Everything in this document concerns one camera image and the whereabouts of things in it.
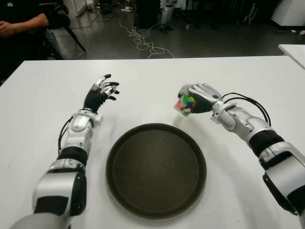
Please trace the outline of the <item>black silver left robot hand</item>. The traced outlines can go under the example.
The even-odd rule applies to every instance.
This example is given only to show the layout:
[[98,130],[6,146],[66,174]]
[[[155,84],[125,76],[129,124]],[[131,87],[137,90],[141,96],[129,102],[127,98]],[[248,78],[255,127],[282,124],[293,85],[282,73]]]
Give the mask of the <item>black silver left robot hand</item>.
[[83,109],[97,113],[104,102],[107,100],[116,100],[113,95],[119,94],[119,91],[117,90],[119,83],[107,81],[110,77],[111,74],[106,74],[93,84],[85,97]]

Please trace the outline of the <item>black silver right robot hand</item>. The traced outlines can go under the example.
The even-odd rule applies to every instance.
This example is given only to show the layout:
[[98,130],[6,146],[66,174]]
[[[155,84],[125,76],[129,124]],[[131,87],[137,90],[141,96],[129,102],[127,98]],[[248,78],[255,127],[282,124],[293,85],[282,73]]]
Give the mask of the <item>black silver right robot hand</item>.
[[195,101],[195,106],[183,109],[185,114],[210,112],[213,105],[223,99],[218,91],[206,83],[186,84],[179,90],[178,98],[184,94],[188,94]]

